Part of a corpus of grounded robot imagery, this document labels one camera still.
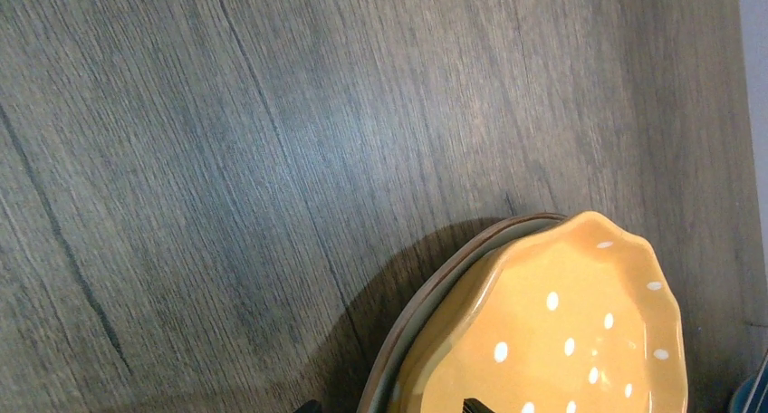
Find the orange polka dot plate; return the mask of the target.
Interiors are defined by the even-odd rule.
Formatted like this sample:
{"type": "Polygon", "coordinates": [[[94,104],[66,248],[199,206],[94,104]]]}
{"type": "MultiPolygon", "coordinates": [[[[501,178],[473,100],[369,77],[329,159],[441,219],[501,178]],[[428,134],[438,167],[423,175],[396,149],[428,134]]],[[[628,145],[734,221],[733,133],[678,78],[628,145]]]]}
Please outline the orange polka dot plate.
{"type": "Polygon", "coordinates": [[[677,301],[651,244],[586,211],[499,245],[437,301],[388,412],[683,412],[677,301]]]}

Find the blue polka dot plate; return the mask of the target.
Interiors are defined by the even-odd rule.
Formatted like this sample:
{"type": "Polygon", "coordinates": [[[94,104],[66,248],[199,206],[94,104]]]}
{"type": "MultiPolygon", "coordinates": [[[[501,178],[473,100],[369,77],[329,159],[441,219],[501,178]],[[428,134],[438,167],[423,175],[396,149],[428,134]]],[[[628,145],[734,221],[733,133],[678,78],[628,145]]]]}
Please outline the blue polka dot plate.
{"type": "Polygon", "coordinates": [[[767,361],[764,356],[758,371],[734,392],[728,413],[767,413],[767,361]]]}

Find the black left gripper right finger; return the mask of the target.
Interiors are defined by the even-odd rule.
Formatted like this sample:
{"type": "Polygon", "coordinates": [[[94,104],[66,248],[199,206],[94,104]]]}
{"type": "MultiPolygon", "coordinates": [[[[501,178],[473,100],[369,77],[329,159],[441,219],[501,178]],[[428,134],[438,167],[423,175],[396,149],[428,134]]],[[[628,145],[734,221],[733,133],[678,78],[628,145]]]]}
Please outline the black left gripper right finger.
{"type": "Polygon", "coordinates": [[[494,413],[486,404],[479,399],[464,399],[462,406],[463,413],[494,413]]]}

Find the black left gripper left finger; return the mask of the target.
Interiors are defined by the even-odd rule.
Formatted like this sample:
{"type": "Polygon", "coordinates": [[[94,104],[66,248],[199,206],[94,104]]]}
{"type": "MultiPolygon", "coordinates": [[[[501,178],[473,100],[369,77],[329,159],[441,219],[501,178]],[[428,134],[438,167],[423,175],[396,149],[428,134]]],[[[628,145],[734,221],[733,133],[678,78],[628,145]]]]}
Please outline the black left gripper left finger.
{"type": "Polygon", "coordinates": [[[298,407],[294,413],[322,413],[322,404],[316,399],[311,399],[298,407]]]}

